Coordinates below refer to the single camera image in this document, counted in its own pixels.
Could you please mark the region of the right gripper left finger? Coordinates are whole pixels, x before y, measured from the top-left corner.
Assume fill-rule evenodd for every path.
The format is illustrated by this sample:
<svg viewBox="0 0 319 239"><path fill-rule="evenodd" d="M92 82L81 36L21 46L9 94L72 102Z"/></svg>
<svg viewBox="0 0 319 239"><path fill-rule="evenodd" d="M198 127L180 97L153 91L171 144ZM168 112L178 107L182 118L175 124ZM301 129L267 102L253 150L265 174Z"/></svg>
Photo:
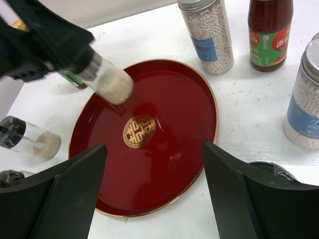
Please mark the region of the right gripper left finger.
<svg viewBox="0 0 319 239"><path fill-rule="evenodd" d="M73 158L0 189L2 239L86 239L101 187L107 148Z"/></svg>

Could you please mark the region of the silver-lid spice shaker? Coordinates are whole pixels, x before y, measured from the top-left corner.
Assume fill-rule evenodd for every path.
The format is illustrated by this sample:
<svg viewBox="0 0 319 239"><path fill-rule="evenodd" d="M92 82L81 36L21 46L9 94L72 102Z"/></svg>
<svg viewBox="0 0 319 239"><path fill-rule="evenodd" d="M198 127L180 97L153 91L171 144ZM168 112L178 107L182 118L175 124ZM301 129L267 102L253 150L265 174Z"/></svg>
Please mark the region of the silver-lid spice shaker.
<svg viewBox="0 0 319 239"><path fill-rule="evenodd" d="M134 89L134 81L130 75L96 52L93 52L90 63L77 77L114 105L125 102Z"/></svg>

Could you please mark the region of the tall pearl jar blue label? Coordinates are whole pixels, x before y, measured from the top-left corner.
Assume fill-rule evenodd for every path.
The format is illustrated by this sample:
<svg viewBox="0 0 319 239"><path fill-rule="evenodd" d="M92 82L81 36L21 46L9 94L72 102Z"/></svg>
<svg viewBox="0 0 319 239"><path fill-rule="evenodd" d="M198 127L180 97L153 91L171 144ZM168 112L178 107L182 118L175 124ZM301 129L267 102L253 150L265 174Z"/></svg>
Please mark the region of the tall pearl jar blue label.
<svg viewBox="0 0 319 239"><path fill-rule="evenodd" d="M231 35L223 0L179 0L197 57L209 75L228 72L234 65Z"/></svg>

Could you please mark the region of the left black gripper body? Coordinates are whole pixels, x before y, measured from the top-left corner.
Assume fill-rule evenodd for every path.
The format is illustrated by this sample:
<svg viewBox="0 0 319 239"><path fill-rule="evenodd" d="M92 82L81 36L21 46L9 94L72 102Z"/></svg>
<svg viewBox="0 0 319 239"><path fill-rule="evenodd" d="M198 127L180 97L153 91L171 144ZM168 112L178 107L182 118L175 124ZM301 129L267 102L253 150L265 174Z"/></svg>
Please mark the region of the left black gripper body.
<svg viewBox="0 0 319 239"><path fill-rule="evenodd" d="M65 71L82 81L96 77L94 36L37 0L9 0L27 31L0 20L0 75L26 83Z"/></svg>

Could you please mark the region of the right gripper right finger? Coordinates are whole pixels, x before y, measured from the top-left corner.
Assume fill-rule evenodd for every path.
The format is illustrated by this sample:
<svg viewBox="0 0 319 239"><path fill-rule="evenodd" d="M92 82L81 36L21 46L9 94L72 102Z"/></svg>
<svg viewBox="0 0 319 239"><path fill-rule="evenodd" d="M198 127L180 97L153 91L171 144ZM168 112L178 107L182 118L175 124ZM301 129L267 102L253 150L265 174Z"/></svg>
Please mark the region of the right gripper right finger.
<svg viewBox="0 0 319 239"><path fill-rule="evenodd" d="M202 154L220 238L318 238L318 186L267 172L210 141Z"/></svg>

